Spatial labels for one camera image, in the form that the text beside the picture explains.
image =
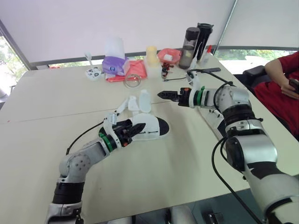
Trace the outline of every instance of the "black phone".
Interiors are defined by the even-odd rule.
[[[299,81],[297,79],[294,78],[290,78],[289,79],[289,84],[290,86],[295,88],[295,91],[297,94],[299,94]]]

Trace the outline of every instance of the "black cable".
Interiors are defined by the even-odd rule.
[[[213,97],[213,103],[214,103],[214,107],[216,108],[216,110],[219,111],[219,113],[221,113],[221,111],[219,110],[219,107],[216,105],[216,96],[217,96],[217,93],[225,86],[225,85],[231,85],[231,86],[234,86],[233,82],[232,81],[229,81],[229,82],[225,82],[224,84],[222,84],[215,92],[214,94],[214,97]]]
[[[220,146],[220,153],[221,153],[221,156],[223,157],[223,159],[227,162],[227,158],[224,156],[223,154],[223,147],[224,147],[224,144],[225,144],[226,140],[222,142],[221,146]]]
[[[163,79],[163,82],[168,82],[168,81],[172,81],[172,80],[179,80],[179,79],[184,79],[184,78]]]
[[[232,192],[233,196],[235,196],[235,198],[239,201],[239,203],[243,206],[243,208],[250,214],[250,216],[256,221],[256,223],[258,224],[263,224],[261,220],[259,220],[259,218],[252,212],[252,210],[245,204],[245,202],[235,193],[235,191],[230,187],[230,185],[222,178],[222,176],[218,173],[218,170],[216,169],[215,166],[215,162],[214,162],[214,156],[215,156],[215,152],[217,147],[220,145],[220,143],[222,143],[223,141],[225,142],[227,140],[226,137],[223,137],[222,139],[220,139],[217,144],[215,145],[213,151],[212,151],[212,166],[213,166],[213,170],[216,173],[216,175],[218,176],[218,178],[224,183],[224,185],[230,190],[230,192]]]
[[[195,71],[195,72],[206,73],[206,74],[209,74],[209,75],[211,75],[211,76],[213,76],[213,77],[215,77],[215,78],[217,78],[217,79],[219,79],[219,80],[221,80],[221,81],[223,81],[223,82],[225,82],[225,83],[228,82],[227,80],[225,80],[225,79],[219,77],[218,75],[215,75],[214,73],[209,72],[209,71],[204,70],[204,69],[190,69],[190,70],[188,70],[187,72],[189,72],[189,71],[190,71],[190,72],[191,72],[191,71]]]
[[[86,134],[87,132],[89,132],[90,130],[94,129],[95,127],[97,126],[100,126],[101,124],[103,124],[103,121],[98,123],[97,125],[95,126],[92,126],[91,128],[87,129],[86,131],[84,131],[82,134],[80,134],[71,144],[70,146],[67,148],[66,150],[66,155],[68,155],[70,153],[70,149],[71,147],[76,143],[76,141],[78,141],[79,138],[81,138],[84,134]]]

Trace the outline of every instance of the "black remote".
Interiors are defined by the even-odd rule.
[[[207,72],[216,72],[216,71],[221,71],[220,68],[210,68],[210,69],[203,69],[204,71],[207,71]]]

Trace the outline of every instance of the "robotic arm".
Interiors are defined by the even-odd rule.
[[[96,163],[107,158],[116,148],[127,146],[132,137],[141,132],[145,123],[132,126],[132,122],[124,121],[121,126],[116,124],[117,113],[104,119],[105,133],[88,143],[83,149],[66,155],[60,162],[60,177],[52,203],[46,218],[46,224],[83,224],[81,218],[82,193],[85,177],[89,169]]]
[[[190,70],[187,79],[193,88],[163,91],[163,99],[180,106],[217,109],[225,122],[228,163],[241,172],[252,194],[270,224],[299,222],[299,181],[281,172],[277,166],[277,151],[261,124],[255,118],[246,90],[226,82],[219,89],[205,89]]]

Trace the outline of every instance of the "person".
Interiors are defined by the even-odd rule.
[[[272,81],[258,84],[254,94],[299,140],[299,94],[289,84],[299,80],[299,51],[270,61],[265,71]]]

